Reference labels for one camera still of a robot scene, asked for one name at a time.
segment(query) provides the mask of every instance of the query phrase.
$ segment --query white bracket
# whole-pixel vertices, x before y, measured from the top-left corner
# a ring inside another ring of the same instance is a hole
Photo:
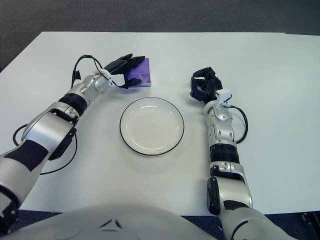
[[[94,74],[103,74],[103,76],[108,79],[109,87],[122,86],[125,84],[125,76],[123,74],[111,75],[111,73],[103,68],[96,70]]]

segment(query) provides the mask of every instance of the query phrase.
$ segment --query silver robot arm segment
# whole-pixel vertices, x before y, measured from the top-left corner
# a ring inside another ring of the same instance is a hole
[[[207,207],[220,219],[226,240],[295,239],[253,209],[228,110],[231,96],[227,89],[217,90],[216,100],[204,107],[211,158]]]
[[[77,131],[80,116],[108,87],[107,77],[87,76],[26,126],[16,148],[0,155],[1,227],[8,228],[5,218],[13,218],[47,160],[61,157]]]

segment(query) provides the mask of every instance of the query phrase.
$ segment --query white plate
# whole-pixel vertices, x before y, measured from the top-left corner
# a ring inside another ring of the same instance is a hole
[[[148,156],[172,150],[180,142],[184,129],[179,110],[157,97],[134,101],[124,110],[120,120],[124,142],[137,153]]]

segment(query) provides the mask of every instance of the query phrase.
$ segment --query black cable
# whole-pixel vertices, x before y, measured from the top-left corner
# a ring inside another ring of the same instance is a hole
[[[28,124],[22,125],[22,126],[19,127],[17,130],[15,130],[15,132],[14,132],[14,134],[13,134],[13,136],[12,136],[12,140],[13,140],[14,145],[16,145],[16,146],[19,145],[19,143],[18,143],[17,140],[16,140],[17,133],[18,133],[21,129],[25,128],[27,125],[28,125]],[[59,171],[59,170],[61,170],[61,169],[64,169],[66,166],[68,166],[68,165],[72,162],[72,160],[73,160],[73,159],[75,158],[75,156],[76,156],[77,149],[78,149],[78,140],[77,140],[77,135],[76,135],[76,134],[74,134],[74,139],[75,139],[75,150],[74,150],[74,154],[73,154],[72,158],[70,159],[70,161],[69,161],[67,164],[65,164],[64,166],[62,166],[62,167],[60,167],[60,168],[58,168],[58,169],[55,169],[55,170],[52,170],[52,171],[43,172],[43,173],[40,173],[40,175],[46,175],[46,174],[55,173],[55,172],[57,172],[57,171]]]
[[[42,173],[40,173],[40,175],[46,175],[46,174],[52,174],[52,173],[58,172],[58,171],[60,171],[61,169],[64,169],[66,166],[68,166],[68,165],[72,162],[72,160],[73,160],[73,159],[75,158],[75,156],[76,156],[77,149],[78,149],[78,140],[77,140],[77,135],[76,135],[76,134],[74,134],[74,139],[75,139],[75,150],[74,150],[74,154],[73,154],[72,158],[70,159],[70,161],[68,161],[67,164],[65,164],[64,166],[62,166],[62,167],[60,167],[60,168],[58,168],[58,169],[56,169],[56,170],[47,171],[47,172],[42,172]]]
[[[19,145],[19,143],[18,143],[17,140],[16,140],[17,133],[18,133],[21,129],[25,128],[27,125],[28,125],[28,124],[22,125],[22,126],[19,127],[17,130],[15,130],[15,132],[14,132],[14,134],[13,134],[13,136],[12,136],[12,140],[13,140],[14,145],[16,145],[16,146]]]
[[[79,59],[76,61],[75,65],[74,65],[74,68],[73,68],[73,71],[72,71],[72,79],[71,79],[71,88],[74,86],[74,83],[75,83],[75,80],[76,80],[76,74],[77,74],[77,66],[78,66],[78,63],[82,60],[82,59],[92,59],[93,62],[94,62],[94,65],[96,67],[96,69],[98,70],[98,72],[104,77],[106,78],[102,73],[101,71],[99,70],[96,62],[99,64],[99,67],[100,69],[102,69],[102,65],[101,63],[93,56],[91,55],[82,55],[81,57],[79,57]]]
[[[94,62],[95,68],[98,70],[98,72],[99,72],[105,79],[109,80],[108,78],[106,78],[106,77],[102,74],[102,72],[100,72],[99,68],[97,67],[96,61],[97,61],[98,64],[101,66],[101,64],[99,63],[99,61],[94,58],[94,59],[93,59],[93,62]]]
[[[236,144],[239,144],[239,143],[242,143],[243,140],[245,140],[246,136],[247,136],[247,133],[248,133],[248,119],[247,119],[247,116],[245,114],[244,111],[242,111],[241,108],[237,107],[237,106],[229,106],[227,108],[231,108],[231,109],[237,109],[241,114],[242,114],[242,117],[244,119],[244,123],[245,123],[245,130],[244,130],[244,133],[243,133],[243,136],[236,141]]]

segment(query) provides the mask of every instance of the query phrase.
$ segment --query robot forearm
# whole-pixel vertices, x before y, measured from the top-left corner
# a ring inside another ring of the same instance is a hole
[[[79,117],[107,88],[104,77],[90,75],[26,126],[21,143],[0,155],[0,198],[10,198],[17,208],[23,203],[46,161],[61,157],[77,131]]]

